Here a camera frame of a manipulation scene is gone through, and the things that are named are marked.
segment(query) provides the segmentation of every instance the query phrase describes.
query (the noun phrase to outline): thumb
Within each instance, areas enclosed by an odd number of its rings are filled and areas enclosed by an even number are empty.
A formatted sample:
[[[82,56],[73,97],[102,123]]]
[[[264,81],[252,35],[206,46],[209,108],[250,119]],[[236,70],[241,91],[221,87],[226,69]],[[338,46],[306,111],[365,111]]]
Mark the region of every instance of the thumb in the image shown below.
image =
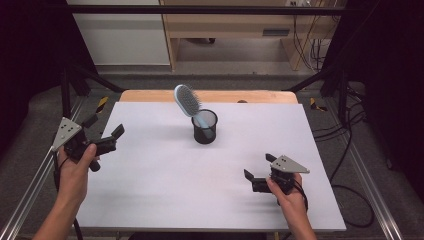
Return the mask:
[[[91,161],[93,161],[94,157],[96,156],[96,152],[97,152],[96,144],[93,144],[93,143],[90,144],[87,147],[87,149],[85,149],[85,152],[82,155],[78,165],[84,169],[88,169],[88,166],[90,165]]]
[[[280,186],[278,186],[276,182],[274,182],[270,177],[267,177],[266,183],[269,187],[269,190],[271,190],[271,192],[277,197],[280,204],[282,203],[282,201],[283,202],[286,201],[283,191],[281,190]]]

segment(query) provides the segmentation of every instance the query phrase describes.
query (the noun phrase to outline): white panel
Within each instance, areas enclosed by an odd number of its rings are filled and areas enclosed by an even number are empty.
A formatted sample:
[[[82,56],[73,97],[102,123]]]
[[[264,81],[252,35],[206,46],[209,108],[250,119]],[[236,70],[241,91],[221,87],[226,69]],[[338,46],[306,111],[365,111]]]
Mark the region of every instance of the white panel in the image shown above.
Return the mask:
[[[82,227],[149,230],[274,231],[287,229],[276,198],[252,192],[243,169],[270,173],[265,153],[287,155],[303,174],[317,231],[345,230],[302,105],[204,103],[218,115],[217,138],[193,139],[176,103],[116,103],[105,136],[126,132],[117,150],[90,173],[78,213]]]
[[[68,0],[86,5],[158,5],[154,0]],[[96,65],[169,65],[159,14],[74,14]]]

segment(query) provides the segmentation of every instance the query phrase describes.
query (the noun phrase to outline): pen holder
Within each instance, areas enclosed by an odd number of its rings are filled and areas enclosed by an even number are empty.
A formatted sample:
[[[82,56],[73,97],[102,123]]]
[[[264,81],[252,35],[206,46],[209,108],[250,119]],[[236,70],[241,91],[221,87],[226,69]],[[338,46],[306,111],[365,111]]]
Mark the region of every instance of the pen holder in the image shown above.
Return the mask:
[[[218,116],[209,109],[202,109],[198,114],[209,127],[202,128],[197,120],[192,117],[191,123],[193,124],[194,139],[200,144],[209,144],[216,138],[216,123],[218,122]]]

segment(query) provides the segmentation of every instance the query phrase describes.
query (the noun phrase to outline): white table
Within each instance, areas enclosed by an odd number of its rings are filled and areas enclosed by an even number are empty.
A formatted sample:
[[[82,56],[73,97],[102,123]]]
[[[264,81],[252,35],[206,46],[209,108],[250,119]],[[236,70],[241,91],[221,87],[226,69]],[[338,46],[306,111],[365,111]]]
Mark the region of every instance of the white table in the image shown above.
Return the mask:
[[[218,115],[217,138],[193,139],[190,118],[174,102],[118,102],[104,136],[119,124],[117,150],[90,173],[78,213],[83,228],[150,231],[261,231],[288,229],[268,193],[252,192],[243,169],[270,173],[265,153],[289,156],[303,174],[315,231],[346,226],[300,104],[204,103]]]

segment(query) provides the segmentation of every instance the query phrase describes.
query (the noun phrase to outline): white cabinet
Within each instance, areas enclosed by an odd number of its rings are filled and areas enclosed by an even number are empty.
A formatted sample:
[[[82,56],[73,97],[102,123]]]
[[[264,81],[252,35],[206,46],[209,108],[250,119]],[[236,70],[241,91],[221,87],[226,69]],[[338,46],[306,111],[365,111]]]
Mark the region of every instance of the white cabinet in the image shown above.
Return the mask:
[[[159,5],[156,0],[67,0],[69,5]],[[94,64],[170,65],[160,14],[74,14]]]

